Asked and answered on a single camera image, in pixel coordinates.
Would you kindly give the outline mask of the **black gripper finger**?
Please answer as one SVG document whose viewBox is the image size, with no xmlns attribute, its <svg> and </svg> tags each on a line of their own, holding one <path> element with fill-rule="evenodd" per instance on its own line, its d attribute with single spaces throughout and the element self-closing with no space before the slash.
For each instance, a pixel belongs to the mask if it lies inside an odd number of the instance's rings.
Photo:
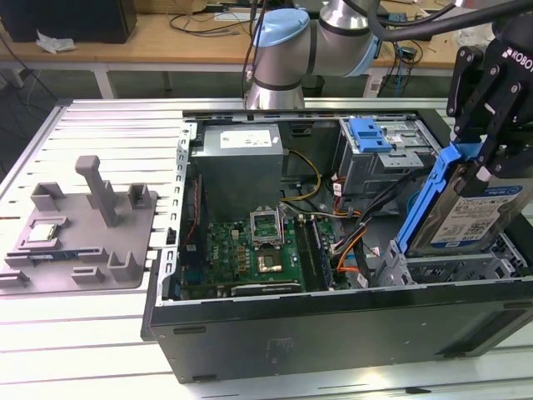
<svg viewBox="0 0 533 400">
<path fill-rule="evenodd" d="M 460 47 L 446 106 L 455 119 L 452 132 L 456 143 L 480 143 L 485 133 L 487 111 L 478 84 L 483 77 L 484 53 L 478 47 Z"/>
<path fill-rule="evenodd" d="M 492 111 L 485 126 L 474 176 L 481 182 L 492 177 L 532 176 L 532 82 L 522 72 L 512 72 L 503 62 L 486 67 L 480 82 L 482 105 Z"/>
</svg>

